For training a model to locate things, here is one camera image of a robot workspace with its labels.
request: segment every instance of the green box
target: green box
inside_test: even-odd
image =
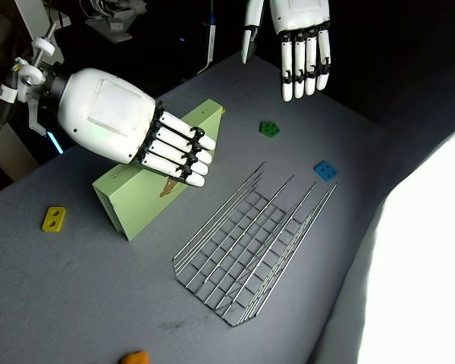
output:
[[[222,106],[208,99],[182,120],[193,127],[201,127],[206,135],[217,140],[221,115]],[[93,187],[116,230],[132,240],[187,185],[137,165],[117,165],[98,178]]]

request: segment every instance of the gray table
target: gray table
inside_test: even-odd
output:
[[[91,187],[113,164],[78,147],[0,192],[0,364],[106,364],[139,349],[153,363],[308,359],[377,205],[372,150],[384,135],[321,93],[283,102],[278,72],[235,55],[162,97],[179,116],[207,98],[227,113],[206,186],[187,189],[132,243]],[[261,135],[261,121],[281,133]],[[175,281],[172,257],[260,162],[267,195],[295,174],[283,207],[319,180],[322,159],[340,171],[331,201],[263,313],[230,328]],[[48,206],[67,208],[59,234],[40,230]]]

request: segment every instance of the blue diamond-shaped block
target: blue diamond-shaped block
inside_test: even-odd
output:
[[[321,162],[318,163],[313,170],[318,174],[322,180],[325,182],[330,181],[332,178],[335,178],[339,174],[337,169],[332,167],[329,163],[327,162]]]

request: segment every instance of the wire grid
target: wire grid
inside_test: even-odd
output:
[[[313,186],[290,211],[255,190],[262,165],[174,257],[179,282],[236,326],[256,317],[301,241],[333,192],[300,222],[294,216]]]

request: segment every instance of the back of robotic hand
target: back of robotic hand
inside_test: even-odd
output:
[[[265,0],[248,0],[241,59],[255,51]],[[328,0],[270,0],[271,18],[281,36],[281,92],[284,101],[310,96],[327,85],[331,67]]]
[[[39,104],[57,112],[58,123],[80,146],[119,163],[138,162],[180,182],[201,187],[215,141],[165,111],[131,83],[94,69],[70,76],[39,67],[52,55],[55,24],[32,45],[29,64],[17,58],[0,87],[0,128],[11,118],[18,100],[29,106],[29,127],[46,135],[37,121]]]

